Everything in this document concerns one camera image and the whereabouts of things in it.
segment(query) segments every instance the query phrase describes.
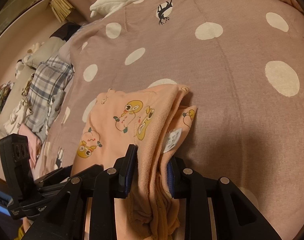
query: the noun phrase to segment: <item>cartoon peach print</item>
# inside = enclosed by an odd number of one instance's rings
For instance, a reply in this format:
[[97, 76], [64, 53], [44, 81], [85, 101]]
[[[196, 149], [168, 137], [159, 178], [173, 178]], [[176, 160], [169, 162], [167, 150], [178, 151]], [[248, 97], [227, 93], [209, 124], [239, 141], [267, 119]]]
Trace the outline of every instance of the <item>cartoon peach print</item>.
[[195, 116], [195, 111], [193, 109], [189, 110], [186, 113], [183, 113], [183, 122], [185, 125], [191, 128], [193, 118]]
[[135, 119], [135, 113], [139, 112], [142, 107], [143, 103], [140, 100], [133, 100], [127, 103], [121, 116], [113, 117], [116, 121], [116, 128], [119, 131], [123, 131], [123, 133], [126, 133], [128, 131], [128, 125]]
[[102, 147], [100, 143], [100, 134], [92, 128], [89, 128], [88, 132], [85, 132], [82, 135], [81, 142], [79, 144], [79, 148], [77, 150], [77, 155], [82, 158], [88, 158], [92, 155], [92, 152], [97, 148], [97, 146]]
[[152, 117], [154, 114], [154, 109], [151, 109], [149, 106], [147, 107], [147, 109], [145, 111], [147, 113], [147, 116], [143, 119], [143, 121], [141, 122], [141, 124], [136, 132], [136, 136], [141, 141], [144, 139], [145, 131], [146, 131], [148, 125], [151, 123]]

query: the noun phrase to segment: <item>plaid fabric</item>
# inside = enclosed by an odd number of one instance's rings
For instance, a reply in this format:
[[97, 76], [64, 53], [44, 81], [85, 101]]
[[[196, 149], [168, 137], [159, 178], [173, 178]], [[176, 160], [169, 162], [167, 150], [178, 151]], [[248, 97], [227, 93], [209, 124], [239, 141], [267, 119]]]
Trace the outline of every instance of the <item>plaid fabric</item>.
[[72, 66], [59, 59], [57, 54], [39, 64], [27, 95], [33, 111], [25, 121], [28, 128], [33, 130], [38, 121], [44, 119], [52, 96], [64, 90], [72, 77]]

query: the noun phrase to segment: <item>black cloth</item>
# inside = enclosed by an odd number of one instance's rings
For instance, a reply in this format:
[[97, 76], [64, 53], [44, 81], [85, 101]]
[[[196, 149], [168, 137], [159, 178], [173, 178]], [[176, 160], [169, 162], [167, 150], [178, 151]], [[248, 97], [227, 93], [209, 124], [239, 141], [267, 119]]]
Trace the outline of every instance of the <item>black cloth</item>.
[[68, 22], [58, 28], [50, 37], [58, 37], [64, 41], [68, 41], [80, 27], [76, 23]]

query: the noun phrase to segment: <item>orange garment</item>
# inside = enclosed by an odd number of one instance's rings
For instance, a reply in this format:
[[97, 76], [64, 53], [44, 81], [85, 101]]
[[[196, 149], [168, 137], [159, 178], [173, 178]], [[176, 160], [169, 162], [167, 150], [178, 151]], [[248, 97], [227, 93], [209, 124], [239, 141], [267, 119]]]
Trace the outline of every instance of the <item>orange garment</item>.
[[179, 226], [179, 202], [169, 193], [166, 165], [195, 116], [196, 106], [180, 106], [188, 91], [173, 84], [132, 93], [109, 90], [97, 96], [88, 115], [72, 174], [94, 163], [113, 167], [129, 144], [138, 146], [131, 192], [115, 200], [118, 239], [168, 239]]

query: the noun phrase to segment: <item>pink cloth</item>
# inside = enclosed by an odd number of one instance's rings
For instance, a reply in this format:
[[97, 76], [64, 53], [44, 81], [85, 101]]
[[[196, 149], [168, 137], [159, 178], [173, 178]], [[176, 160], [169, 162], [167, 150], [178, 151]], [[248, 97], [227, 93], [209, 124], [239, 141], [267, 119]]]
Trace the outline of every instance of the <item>pink cloth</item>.
[[27, 136], [31, 157], [30, 166], [31, 169], [34, 169], [36, 165], [36, 155], [40, 149], [42, 142], [34, 133], [32, 133], [32, 131], [24, 123], [21, 124], [20, 129], [18, 130], [18, 134]]

